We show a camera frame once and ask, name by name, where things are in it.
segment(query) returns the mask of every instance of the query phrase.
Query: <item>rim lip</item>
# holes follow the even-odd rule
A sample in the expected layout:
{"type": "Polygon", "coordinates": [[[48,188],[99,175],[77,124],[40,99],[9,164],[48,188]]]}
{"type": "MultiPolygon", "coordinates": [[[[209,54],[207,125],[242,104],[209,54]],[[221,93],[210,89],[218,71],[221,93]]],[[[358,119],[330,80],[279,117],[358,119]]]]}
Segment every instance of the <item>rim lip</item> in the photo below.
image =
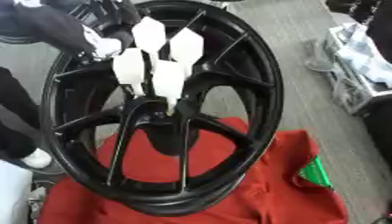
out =
{"type": "MultiPolygon", "coordinates": [[[[236,179],[241,179],[243,177],[243,173],[248,170],[248,168],[258,160],[258,158],[266,151],[268,145],[270,144],[271,139],[273,138],[275,131],[277,129],[277,125],[279,124],[281,115],[282,115],[282,110],[283,110],[283,83],[282,83],[282,76],[280,74],[280,69],[278,67],[278,64],[274,58],[274,55],[272,51],[268,48],[266,43],[263,41],[263,39],[259,36],[259,34],[253,30],[248,24],[243,22],[241,19],[238,17],[227,13],[225,11],[215,9],[213,6],[209,5],[204,5],[202,3],[192,3],[192,2],[181,2],[181,1],[163,1],[159,3],[154,3],[154,2],[147,2],[147,3],[141,3],[138,5],[138,7],[141,8],[150,8],[150,7],[163,7],[163,6],[172,6],[172,7],[179,7],[179,6],[191,6],[191,7],[198,7],[202,6],[203,9],[205,9],[208,12],[212,13],[217,13],[217,17],[221,17],[220,21],[224,21],[225,24],[230,24],[230,26],[233,26],[235,28],[238,28],[241,30],[247,30],[248,33],[250,34],[250,39],[253,42],[253,46],[258,46],[257,53],[258,57],[262,59],[262,62],[265,65],[265,70],[267,75],[270,75],[274,81],[275,81],[275,91],[271,91],[271,97],[270,97],[270,109],[266,111],[267,114],[269,114],[268,118],[271,119],[269,121],[269,125],[266,125],[264,127],[261,139],[259,139],[258,142],[258,148],[261,150],[256,150],[250,157],[247,158],[245,162],[242,163],[241,167],[236,169],[234,173],[226,173],[224,175],[225,177],[222,177],[222,181],[219,181],[219,184],[214,184],[212,183],[211,185],[208,185],[208,187],[205,187],[207,189],[204,189],[202,191],[204,194],[206,192],[211,192],[213,190],[219,190],[227,185],[232,185],[228,191],[225,191],[218,199],[215,199],[214,202],[211,202],[209,205],[211,206],[212,204],[218,202],[219,200],[223,199],[227,194],[229,194],[238,184],[240,184],[241,181],[233,183],[229,183],[230,181],[233,180],[233,176],[237,177],[236,179]]],[[[54,65],[60,65],[60,63],[65,63],[69,64],[70,59],[68,59],[67,62],[67,57],[62,55],[56,60],[54,65]]],[[[87,188],[93,190],[96,193],[99,193],[100,195],[112,199],[112,200],[117,200],[122,202],[123,204],[126,204],[136,210],[148,213],[148,214],[162,214],[162,215],[167,215],[170,214],[168,211],[162,210],[160,213],[157,211],[149,210],[149,208],[145,207],[137,207],[135,206],[136,203],[140,203],[143,200],[149,201],[150,205],[153,206],[160,206],[164,207],[165,204],[167,204],[168,200],[174,200],[178,203],[184,202],[184,200],[189,200],[190,198],[199,197],[200,194],[184,194],[181,196],[177,197],[167,197],[167,196],[153,196],[153,197],[148,197],[148,196],[140,196],[140,197],[131,197],[129,192],[125,192],[124,190],[120,189],[115,189],[105,186],[105,185],[97,185],[97,182],[91,179],[86,175],[86,173],[82,173],[80,170],[75,169],[75,167],[71,164],[69,164],[68,159],[61,153],[62,151],[62,146],[56,139],[56,136],[54,135],[53,132],[53,127],[52,127],[52,119],[51,117],[51,97],[53,95],[53,90],[55,89],[55,81],[54,81],[54,76],[55,72],[54,70],[58,69],[57,67],[54,67],[51,69],[49,72],[48,78],[45,81],[45,87],[42,95],[42,106],[41,106],[41,123],[43,124],[43,132],[44,132],[44,137],[45,140],[47,141],[49,147],[51,148],[51,151],[53,155],[55,156],[56,160],[65,168],[65,170],[70,174],[71,177],[76,179],[78,182],[81,182],[84,186],[87,188]]],[[[201,200],[206,200],[206,197],[200,197],[201,200]]],[[[191,213],[194,210],[201,210],[208,207],[208,205],[202,205],[198,209],[193,209],[192,211],[187,211],[184,212],[186,209],[183,209],[183,213],[191,213]]]]}

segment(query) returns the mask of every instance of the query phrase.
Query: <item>red cloth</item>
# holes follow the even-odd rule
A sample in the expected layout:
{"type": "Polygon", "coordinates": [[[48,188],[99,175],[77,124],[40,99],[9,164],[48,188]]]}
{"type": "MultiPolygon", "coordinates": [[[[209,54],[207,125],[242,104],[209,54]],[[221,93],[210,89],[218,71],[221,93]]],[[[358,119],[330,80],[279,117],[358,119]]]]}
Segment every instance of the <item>red cloth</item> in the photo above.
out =
{"type": "MultiPolygon", "coordinates": [[[[240,119],[222,121],[241,131],[247,129],[240,119]]],[[[105,165],[109,164],[115,139],[115,136],[110,137],[100,148],[99,159],[105,165]]],[[[190,152],[191,174],[198,175],[217,165],[233,149],[233,144],[227,139],[201,131],[199,141],[190,152]]],[[[154,217],[133,211],[65,178],[50,191],[38,223],[347,223],[344,204],[332,190],[298,176],[299,169],[305,167],[318,152],[317,145],[303,130],[277,132],[268,151],[222,202],[206,211],[176,218],[154,217]]],[[[151,182],[172,181],[178,179],[177,169],[178,160],[156,152],[142,131],[134,135],[123,166],[126,176],[151,182]]]]}

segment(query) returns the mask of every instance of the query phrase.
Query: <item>person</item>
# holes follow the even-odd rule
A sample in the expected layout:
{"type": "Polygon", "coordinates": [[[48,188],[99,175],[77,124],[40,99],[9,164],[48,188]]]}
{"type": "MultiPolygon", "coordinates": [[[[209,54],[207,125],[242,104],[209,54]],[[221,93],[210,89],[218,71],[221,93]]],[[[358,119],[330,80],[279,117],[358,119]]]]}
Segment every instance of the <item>person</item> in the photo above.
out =
{"type": "MultiPolygon", "coordinates": [[[[24,122],[39,130],[39,109],[10,70],[0,66],[0,104],[18,115],[24,122]]],[[[28,136],[8,128],[0,122],[0,151],[9,158],[20,159],[34,169],[47,167],[51,156],[37,148],[28,136]]]]}
{"type": "MultiPolygon", "coordinates": [[[[74,0],[64,2],[75,4],[74,0]]],[[[133,12],[124,13],[125,17],[129,16],[126,18],[128,21],[137,21],[137,18],[133,18],[133,12]]],[[[0,35],[11,35],[10,31],[22,32],[63,52],[83,54],[96,61],[117,55],[131,41],[131,36],[127,32],[115,33],[111,38],[102,38],[80,20],[40,0],[0,1],[0,35]]],[[[12,77],[11,71],[4,67],[0,67],[0,105],[39,130],[38,105],[33,102],[18,80],[12,77]]],[[[20,159],[34,169],[43,169],[52,162],[51,156],[36,147],[32,139],[2,123],[0,123],[0,151],[9,158],[20,159]]]]}

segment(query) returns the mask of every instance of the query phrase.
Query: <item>wheel rim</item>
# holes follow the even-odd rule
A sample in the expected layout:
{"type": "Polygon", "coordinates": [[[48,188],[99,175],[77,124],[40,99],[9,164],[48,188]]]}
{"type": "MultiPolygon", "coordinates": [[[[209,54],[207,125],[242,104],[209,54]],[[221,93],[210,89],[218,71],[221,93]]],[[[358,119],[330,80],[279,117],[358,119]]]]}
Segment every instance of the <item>wheel rim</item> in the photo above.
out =
{"type": "MultiPolygon", "coordinates": [[[[61,55],[48,75],[43,93],[41,122],[45,139],[70,176],[103,197],[147,214],[195,213],[231,193],[241,183],[245,171],[267,149],[282,114],[281,74],[267,45],[238,17],[201,3],[150,2],[138,7],[143,14],[163,22],[169,36],[187,25],[208,40],[206,55],[196,65],[195,74],[185,82],[183,98],[173,117],[157,116],[165,112],[165,99],[147,94],[131,100],[133,96],[126,87],[122,107],[101,111],[103,103],[118,86],[110,71],[110,61],[81,66],[61,55]],[[198,103],[216,86],[233,87],[243,99],[250,123],[246,135],[200,113],[198,103]],[[112,166],[107,169],[88,153],[80,133],[98,125],[119,122],[117,156],[112,157],[112,166]],[[176,139],[182,146],[178,150],[180,180],[146,183],[125,178],[121,174],[122,156],[133,130],[154,131],[157,125],[176,127],[177,132],[173,133],[178,134],[176,139]],[[198,177],[187,177],[187,145],[192,143],[185,139],[190,128],[218,133],[232,140],[237,148],[210,171],[198,177]]],[[[167,57],[164,49],[161,56],[165,55],[167,57]]]]}

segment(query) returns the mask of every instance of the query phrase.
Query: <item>white sneaker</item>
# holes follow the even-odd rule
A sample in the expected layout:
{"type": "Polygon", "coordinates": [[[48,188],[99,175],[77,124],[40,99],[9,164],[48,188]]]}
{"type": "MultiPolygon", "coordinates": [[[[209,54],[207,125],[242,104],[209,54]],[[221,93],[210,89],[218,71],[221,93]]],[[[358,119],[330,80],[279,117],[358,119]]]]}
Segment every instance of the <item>white sneaker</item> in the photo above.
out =
{"type": "Polygon", "coordinates": [[[43,169],[52,162],[52,157],[46,151],[37,148],[32,154],[21,160],[31,168],[43,169]]]}

